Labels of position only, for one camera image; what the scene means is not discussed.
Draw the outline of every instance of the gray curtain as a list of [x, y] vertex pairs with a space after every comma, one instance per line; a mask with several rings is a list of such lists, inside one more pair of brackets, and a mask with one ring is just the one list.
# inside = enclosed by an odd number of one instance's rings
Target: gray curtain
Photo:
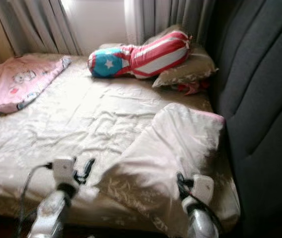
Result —
[[204, 45], [215, 0], [125, 0], [129, 43], [146, 39], [173, 24], [181, 24]]
[[0, 20], [17, 56], [81, 55], [60, 0], [0, 0]]

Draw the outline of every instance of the pink blanket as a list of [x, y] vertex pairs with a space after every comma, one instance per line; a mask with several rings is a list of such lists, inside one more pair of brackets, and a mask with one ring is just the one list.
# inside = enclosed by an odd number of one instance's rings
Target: pink blanket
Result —
[[70, 61], [69, 57], [46, 61], [27, 55], [0, 64], [0, 115], [32, 103]]

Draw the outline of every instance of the star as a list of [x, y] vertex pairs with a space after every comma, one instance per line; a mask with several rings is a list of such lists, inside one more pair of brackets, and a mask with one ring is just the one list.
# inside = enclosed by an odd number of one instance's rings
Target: star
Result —
[[107, 60], [107, 62], [105, 63], [105, 66], [107, 66], [108, 69], [110, 69], [111, 67], [113, 67], [112, 61], [111, 61], [111, 60]]

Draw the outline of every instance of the mattress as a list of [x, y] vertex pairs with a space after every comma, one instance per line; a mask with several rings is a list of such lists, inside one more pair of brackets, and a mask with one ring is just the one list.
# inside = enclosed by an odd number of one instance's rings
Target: mattress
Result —
[[[35, 55], [48, 60], [61, 57]], [[87, 60], [72, 57], [71, 65], [33, 104], [0, 117], [0, 215], [17, 216], [21, 189], [34, 166], [58, 155], [77, 156], [79, 171], [90, 158], [96, 162], [73, 199], [70, 223], [156, 231], [150, 220], [100, 193], [95, 184], [160, 109], [175, 102], [211, 112], [208, 96], [155, 91], [151, 80], [92, 78]], [[34, 208], [53, 189], [52, 172], [38, 170], [26, 208]]]

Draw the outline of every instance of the dark gray headboard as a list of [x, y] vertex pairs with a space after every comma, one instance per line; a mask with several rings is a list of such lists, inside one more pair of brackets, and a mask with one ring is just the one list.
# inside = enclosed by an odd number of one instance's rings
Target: dark gray headboard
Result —
[[227, 121], [241, 229], [254, 235], [282, 222], [282, 0], [216, 1], [207, 51], [219, 67], [210, 95]]

